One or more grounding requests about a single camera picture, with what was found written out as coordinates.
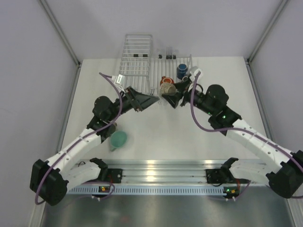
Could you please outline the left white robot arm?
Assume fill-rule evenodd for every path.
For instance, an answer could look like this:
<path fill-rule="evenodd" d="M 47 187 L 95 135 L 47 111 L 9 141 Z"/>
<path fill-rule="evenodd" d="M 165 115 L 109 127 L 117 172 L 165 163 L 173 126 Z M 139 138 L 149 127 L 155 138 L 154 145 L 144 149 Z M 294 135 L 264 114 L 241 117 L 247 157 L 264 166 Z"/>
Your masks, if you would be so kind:
<path fill-rule="evenodd" d="M 32 167 L 30 189 L 35 192 L 35 203 L 39 198 L 51 206 L 57 205 L 66 193 L 89 181 L 99 183 L 108 179 L 108 165 L 99 158 L 75 167 L 85 154 L 102 144 L 116 131 L 115 121 L 130 110 L 141 112 L 159 101 L 157 96 L 146 95 L 128 87 L 112 102 L 100 96 L 94 102 L 93 118 L 82 133 L 64 149 L 43 161 L 37 160 Z"/>

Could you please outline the beige speckled cup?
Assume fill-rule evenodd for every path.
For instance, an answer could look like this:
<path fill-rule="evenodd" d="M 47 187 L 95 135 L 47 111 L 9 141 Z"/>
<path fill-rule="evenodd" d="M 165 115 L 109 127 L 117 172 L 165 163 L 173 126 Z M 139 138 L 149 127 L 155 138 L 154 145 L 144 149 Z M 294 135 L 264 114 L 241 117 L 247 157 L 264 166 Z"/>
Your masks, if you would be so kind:
<path fill-rule="evenodd" d="M 177 92 L 177 89 L 174 84 L 171 83 L 162 83 L 160 86 L 160 94 L 175 94 Z"/>

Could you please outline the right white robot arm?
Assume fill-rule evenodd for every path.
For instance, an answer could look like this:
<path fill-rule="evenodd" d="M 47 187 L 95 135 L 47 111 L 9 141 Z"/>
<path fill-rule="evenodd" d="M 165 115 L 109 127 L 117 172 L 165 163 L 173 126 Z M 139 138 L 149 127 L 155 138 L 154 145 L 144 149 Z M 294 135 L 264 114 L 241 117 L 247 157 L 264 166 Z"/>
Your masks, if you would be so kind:
<path fill-rule="evenodd" d="M 201 85 L 188 79 L 176 84 L 162 83 L 160 94 L 173 108 L 190 104 L 192 119 L 198 128 L 222 133 L 265 164 L 248 164 L 229 158 L 221 167 L 224 181 L 247 179 L 265 184 L 283 198 L 302 198 L 296 193 L 303 189 L 303 152 L 289 151 L 249 126 L 227 106 L 229 97 L 222 86 L 211 85 L 204 92 Z"/>

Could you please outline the dark blue mug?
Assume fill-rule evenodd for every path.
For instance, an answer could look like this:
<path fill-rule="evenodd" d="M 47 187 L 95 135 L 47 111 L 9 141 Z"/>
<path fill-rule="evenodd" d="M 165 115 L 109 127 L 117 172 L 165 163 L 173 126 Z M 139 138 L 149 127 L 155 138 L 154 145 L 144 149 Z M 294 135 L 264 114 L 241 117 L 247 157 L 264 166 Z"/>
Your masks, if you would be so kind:
<path fill-rule="evenodd" d="M 188 67 L 186 64 L 182 63 L 177 66 L 177 78 L 182 80 L 188 71 Z"/>

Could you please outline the teal mug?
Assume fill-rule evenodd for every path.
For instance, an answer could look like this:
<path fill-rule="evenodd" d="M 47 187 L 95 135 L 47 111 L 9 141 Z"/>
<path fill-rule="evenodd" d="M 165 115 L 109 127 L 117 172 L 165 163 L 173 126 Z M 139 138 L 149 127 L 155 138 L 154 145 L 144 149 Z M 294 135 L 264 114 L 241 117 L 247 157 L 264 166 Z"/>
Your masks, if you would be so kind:
<path fill-rule="evenodd" d="M 127 142 L 127 134 L 124 131 L 115 131 L 109 140 L 110 151 L 115 151 L 125 145 Z"/>

